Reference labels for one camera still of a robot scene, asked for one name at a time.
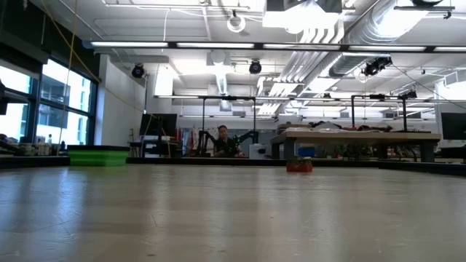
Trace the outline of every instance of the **gray floor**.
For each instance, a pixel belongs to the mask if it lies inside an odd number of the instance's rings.
[[[0,171],[0,261],[466,261],[466,179],[372,169]]]

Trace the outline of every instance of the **monitor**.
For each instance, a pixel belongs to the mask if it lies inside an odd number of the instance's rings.
[[[177,114],[144,114],[141,119],[139,135],[160,135],[176,137]]]
[[[443,139],[466,140],[466,114],[442,113]]]

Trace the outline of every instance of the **person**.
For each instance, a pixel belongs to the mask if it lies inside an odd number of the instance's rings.
[[[241,148],[228,137],[228,128],[225,125],[218,127],[218,140],[214,152],[214,157],[243,157]]]

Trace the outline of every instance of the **workbench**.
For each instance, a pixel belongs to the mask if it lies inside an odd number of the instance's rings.
[[[297,132],[285,131],[271,139],[272,157],[280,158],[280,145],[283,144],[283,156],[290,159],[295,156],[296,143],[314,144],[363,144],[363,145],[419,145],[422,162],[434,162],[435,145],[440,141],[440,134],[417,132]]]

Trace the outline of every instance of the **glass window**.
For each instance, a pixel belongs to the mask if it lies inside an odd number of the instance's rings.
[[[41,98],[89,111],[90,80],[70,71],[68,86],[65,87],[68,69],[52,60],[43,66],[42,74]]]
[[[52,143],[59,144],[61,142],[59,139],[62,119],[63,111],[61,109],[40,105],[37,138],[48,141],[50,135]],[[86,145],[87,126],[87,116],[65,112],[61,140],[65,141],[66,145]]]
[[[32,78],[25,74],[0,66],[0,80],[5,87],[10,89],[25,93],[31,92]]]
[[[9,103],[7,114],[0,116],[0,133],[18,141],[25,136],[28,104]]]
[[[61,127],[63,123],[63,128],[67,128],[68,124],[68,114],[69,112],[60,108],[54,108],[52,106],[40,105],[39,106],[39,124],[49,127]]]

